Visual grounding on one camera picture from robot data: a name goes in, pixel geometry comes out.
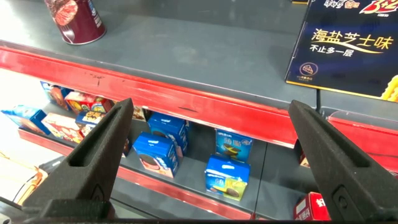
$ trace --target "snack box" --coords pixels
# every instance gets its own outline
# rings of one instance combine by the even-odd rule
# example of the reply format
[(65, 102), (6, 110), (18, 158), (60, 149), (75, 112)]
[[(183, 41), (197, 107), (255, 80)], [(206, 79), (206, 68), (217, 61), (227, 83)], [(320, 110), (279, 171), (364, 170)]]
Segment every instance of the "snack box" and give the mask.
[[(105, 117), (106, 113), (95, 112), (95, 111), (82, 111), (76, 117), (76, 124), (79, 126), (81, 133), (84, 137), (90, 133), (90, 131)], [(131, 141), (126, 139), (126, 143), (123, 149), (122, 157), (126, 157), (129, 154), (131, 148)]]
[(1, 112), (22, 129), (29, 129), (39, 134), (50, 134), (50, 130), (42, 124), (46, 114), (40, 109), (17, 105), (11, 110), (1, 110)]
[(80, 143), (83, 140), (83, 133), (75, 123), (75, 119), (61, 116), (55, 113), (49, 113), (42, 123), (51, 131), (51, 133), (61, 139)]
[(148, 125), (152, 134), (173, 140), (180, 158), (187, 153), (188, 139), (185, 120), (154, 113), (148, 120)]
[(320, 193), (310, 192), (293, 211), (294, 220), (330, 220), (328, 209)]
[(76, 114), (81, 111), (106, 113), (112, 108), (111, 100), (76, 91), (70, 92), (65, 100)]
[(397, 9), (391, 0), (310, 1), (286, 82), (398, 102)]
[(249, 181), (250, 165), (211, 155), (205, 171), (209, 192), (241, 200)]
[(252, 144), (252, 138), (220, 129), (216, 130), (216, 153), (223, 157), (246, 162)]
[(150, 116), (150, 110), (145, 110), (139, 106), (134, 106), (134, 112), (132, 114), (132, 118), (139, 121), (147, 121)]
[(145, 169), (173, 178), (178, 169), (174, 142), (149, 133), (141, 133), (134, 149)]
[(44, 92), (51, 103), (57, 104), (65, 110), (72, 110), (65, 101), (65, 97), (73, 90), (43, 81), (40, 81), (40, 83), (42, 84)]

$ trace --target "red shelf edge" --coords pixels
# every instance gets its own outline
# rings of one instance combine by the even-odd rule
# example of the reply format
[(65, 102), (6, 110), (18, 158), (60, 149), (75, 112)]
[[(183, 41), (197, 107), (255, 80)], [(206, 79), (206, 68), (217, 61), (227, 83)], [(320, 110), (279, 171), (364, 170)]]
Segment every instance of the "red shelf edge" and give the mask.
[(398, 173), (398, 131), (341, 118), (328, 121), (385, 169)]
[[(30, 141), (34, 144), (38, 144), (47, 149), (58, 152), (64, 156), (69, 155), (69, 153), (71, 153), (73, 150), (72, 147), (55, 142), (51, 139), (39, 136), (37, 134), (30, 133), (23, 129), (18, 129), (18, 133), (21, 139)], [(133, 170), (119, 167), (118, 177), (126, 181), (143, 186), (149, 190), (153, 190), (154, 192), (164, 194), (166, 196), (183, 201), (185, 203), (204, 209), (208, 212), (215, 213), (225, 218), (229, 218), (232, 220), (248, 220), (252, 218), (252, 214), (250, 213), (241, 211), (234, 207), (230, 207), (221, 202), (203, 197), (193, 192), (180, 189), (176, 186), (167, 184), (161, 180), (157, 180), (152, 177), (148, 177), (144, 174), (134, 172)]]
[(297, 135), (286, 110), (0, 47), (0, 68), (214, 128), (293, 148)]

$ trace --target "red package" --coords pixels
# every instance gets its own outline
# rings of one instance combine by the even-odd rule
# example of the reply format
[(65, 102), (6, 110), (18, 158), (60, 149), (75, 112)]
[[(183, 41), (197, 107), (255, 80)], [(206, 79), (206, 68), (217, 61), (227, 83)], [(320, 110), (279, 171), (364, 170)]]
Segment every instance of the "red package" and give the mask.
[(320, 193), (310, 192), (293, 211), (294, 220), (330, 220), (328, 209)]
[(65, 101), (76, 114), (81, 111), (106, 113), (112, 108), (110, 100), (87, 93), (70, 92), (65, 97)]
[(75, 119), (61, 116), (55, 113), (49, 113), (42, 123), (51, 133), (61, 139), (80, 143), (83, 140), (83, 133), (75, 123)]

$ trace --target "yellow snack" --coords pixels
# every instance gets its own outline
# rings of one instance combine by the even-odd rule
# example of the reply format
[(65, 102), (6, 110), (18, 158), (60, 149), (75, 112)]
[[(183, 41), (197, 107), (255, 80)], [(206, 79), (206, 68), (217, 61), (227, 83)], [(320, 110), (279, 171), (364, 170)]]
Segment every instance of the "yellow snack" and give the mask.
[(398, 102), (398, 75), (392, 77), (391, 81), (384, 93), (381, 95), (382, 100)]

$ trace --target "red canister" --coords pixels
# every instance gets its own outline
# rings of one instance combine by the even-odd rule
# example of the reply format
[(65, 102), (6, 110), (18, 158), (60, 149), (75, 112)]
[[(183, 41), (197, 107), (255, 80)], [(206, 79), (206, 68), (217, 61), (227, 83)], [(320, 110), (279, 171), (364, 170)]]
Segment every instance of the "red canister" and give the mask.
[(45, 0), (45, 3), (68, 44), (88, 44), (106, 32), (91, 0)]

